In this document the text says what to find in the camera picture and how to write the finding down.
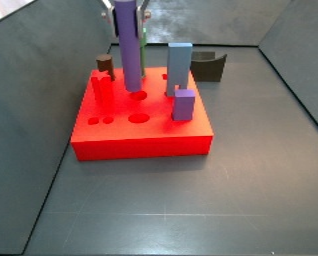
lavender block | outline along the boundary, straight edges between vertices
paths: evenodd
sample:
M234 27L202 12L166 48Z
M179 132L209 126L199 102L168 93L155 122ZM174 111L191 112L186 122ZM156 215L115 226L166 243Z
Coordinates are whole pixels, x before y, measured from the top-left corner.
M175 90L174 121L192 120L195 105L195 91L191 89Z
M175 95L175 85L179 85L179 89L187 88L191 54L191 43L168 43L167 96Z
M115 0L124 84L128 92L142 90L140 42L136 28L136 1Z

gray wall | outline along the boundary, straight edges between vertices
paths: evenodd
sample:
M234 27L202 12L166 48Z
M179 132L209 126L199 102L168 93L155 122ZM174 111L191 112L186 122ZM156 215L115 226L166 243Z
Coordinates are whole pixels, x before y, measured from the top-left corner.
M150 43L254 45L290 0L151 0Z
M66 150L95 56L100 4L39 0L0 22L0 253L21 253Z
M318 0L294 0L259 48L318 122Z

hole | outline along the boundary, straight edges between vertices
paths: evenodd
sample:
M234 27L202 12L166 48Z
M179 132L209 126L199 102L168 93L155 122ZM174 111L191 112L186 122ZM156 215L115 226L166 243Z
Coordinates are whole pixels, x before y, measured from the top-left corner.
M150 120L150 116L147 114L132 114L128 117L131 123L142 124Z
M144 92L144 91L139 91L139 92L132 92L131 93L131 98L134 99L134 100L144 100L146 98L147 98L147 92Z
M90 118L88 125L94 125L94 124L98 124L98 123L99 123L99 118L98 117Z
M104 124L111 124L114 122L114 118L111 116L107 116L103 118L103 123Z

blue block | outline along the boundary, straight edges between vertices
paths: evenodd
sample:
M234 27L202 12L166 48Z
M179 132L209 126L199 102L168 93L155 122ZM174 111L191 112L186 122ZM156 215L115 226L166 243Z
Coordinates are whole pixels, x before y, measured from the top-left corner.
M195 91L191 89L175 90L174 121L192 120L195 105Z
M168 43L167 96L175 95L175 85L179 85L179 89L187 88L191 54L191 43Z

purple block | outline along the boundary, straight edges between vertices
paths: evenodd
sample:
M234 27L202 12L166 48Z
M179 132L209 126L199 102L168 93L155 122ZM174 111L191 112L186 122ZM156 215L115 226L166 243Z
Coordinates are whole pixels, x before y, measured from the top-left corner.
M174 121L192 120L195 105L195 91L191 89L178 89L174 101Z
M115 0L114 3L126 90L128 92L138 92L142 90L142 66L136 25L136 1Z

